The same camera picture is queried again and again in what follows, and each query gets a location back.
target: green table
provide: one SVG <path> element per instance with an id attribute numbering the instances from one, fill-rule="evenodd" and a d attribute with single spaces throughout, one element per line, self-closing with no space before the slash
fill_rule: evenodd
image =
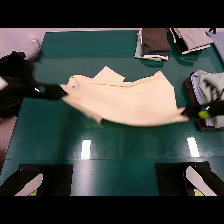
<path id="1" fill-rule="evenodd" d="M 35 77 L 62 84 L 74 74 L 94 77 L 108 66 L 135 81 L 161 70 L 175 87 L 177 106 L 183 107 L 190 103 L 184 81 L 192 71 L 224 70 L 213 46 L 189 63 L 169 39 L 169 60 L 153 62 L 133 57 L 136 40 L 137 31 L 47 33 Z M 196 139 L 201 158 L 191 158 L 188 137 Z M 81 160 L 83 140 L 91 140 L 87 161 Z M 156 162 L 207 160 L 224 179 L 223 145 L 223 131 L 197 131 L 193 121 L 147 128 L 109 121 L 98 125 L 62 100 L 25 99 L 0 184 L 21 163 L 73 163 L 72 195 L 158 195 Z"/>

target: teal tabletop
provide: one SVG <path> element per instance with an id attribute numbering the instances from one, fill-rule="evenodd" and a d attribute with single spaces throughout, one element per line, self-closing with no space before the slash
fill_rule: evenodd
<path id="1" fill-rule="evenodd" d="M 169 37 L 169 60 L 154 62 L 134 58 L 136 41 L 137 31 L 47 33 L 35 78 L 65 84 L 72 75 L 93 78 L 108 66 L 125 81 L 135 81 L 160 70 L 175 88 L 177 106 L 184 107 L 190 103 L 184 81 L 191 72 L 224 70 L 213 46 L 190 62 Z M 198 158 L 192 158 L 189 138 L 196 141 Z M 91 144 L 89 160 L 82 160 L 83 140 Z M 73 163 L 72 195 L 158 195 L 156 162 L 207 160 L 223 178 L 223 145 L 222 130 L 198 131 L 192 120 L 142 128 L 105 120 L 99 125 L 62 100 L 24 99 L 0 183 L 21 163 Z"/>

